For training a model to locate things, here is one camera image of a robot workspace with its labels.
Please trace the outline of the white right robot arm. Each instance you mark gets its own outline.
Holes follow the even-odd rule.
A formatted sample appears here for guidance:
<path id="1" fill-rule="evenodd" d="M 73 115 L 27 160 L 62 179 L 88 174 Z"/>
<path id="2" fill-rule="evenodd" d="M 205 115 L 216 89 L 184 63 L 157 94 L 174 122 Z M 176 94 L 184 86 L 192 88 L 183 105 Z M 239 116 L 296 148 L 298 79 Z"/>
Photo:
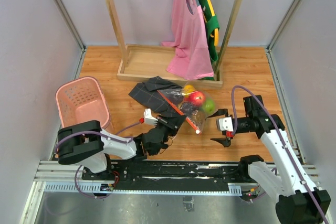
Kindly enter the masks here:
<path id="1" fill-rule="evenodd" d="M 229 147 L 236 134 L 255 133 L 271 154 L 275 170 L 270 170 L 259 155 L 244 156 L 238 163 L 238 177 L 244 182 L 254 180 L 275 201 L 280 223 L 327 223 L 330 195 L 303 169 L 280 117 L 266 110 L 259 95 L 245 97 L 243 102 L 245 117 L 229 115 L 227 109 L 213 113 L 223 134 L 216 141 Z"/>

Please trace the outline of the clear zip top bag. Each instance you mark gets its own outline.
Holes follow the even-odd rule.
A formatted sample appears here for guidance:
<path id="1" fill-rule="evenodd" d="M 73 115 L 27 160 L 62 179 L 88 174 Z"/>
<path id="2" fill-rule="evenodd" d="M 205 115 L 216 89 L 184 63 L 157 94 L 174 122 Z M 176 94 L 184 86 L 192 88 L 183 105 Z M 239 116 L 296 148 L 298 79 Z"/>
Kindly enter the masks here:
<path id="1" fill-rule="evenodd" d="M 159 90 L 158 93 L 179 115 L 186 116 L 187 123 L 196 134 L 202 133 L 207 118 L 217 112 L 213 98 L 191 84 Z"/>

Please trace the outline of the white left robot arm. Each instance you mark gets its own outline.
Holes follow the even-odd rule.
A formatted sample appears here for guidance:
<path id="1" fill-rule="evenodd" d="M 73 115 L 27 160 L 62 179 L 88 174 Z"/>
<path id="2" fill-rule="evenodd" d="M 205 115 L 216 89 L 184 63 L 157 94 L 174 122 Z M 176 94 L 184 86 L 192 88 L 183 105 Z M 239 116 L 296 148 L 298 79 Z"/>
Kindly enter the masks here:
<path id="1" fill-rule="evenodd" d="M 153 128 L 136 137 L 112 134 L 103 129 L 97 120 L 65 127 L 58 131 L 58 143 L 55 146 L 58 163 L 81 165 L 100 179 L 108 179 L 112 175 L 109 155 L 122 160 L 142 160 L 157 155 L 169 147 L 168 140 L 177 135 L 185 119 L 185 115 L 153 117 L 151 110 L 146 109 L 135 126 L 144 123 Z"/>

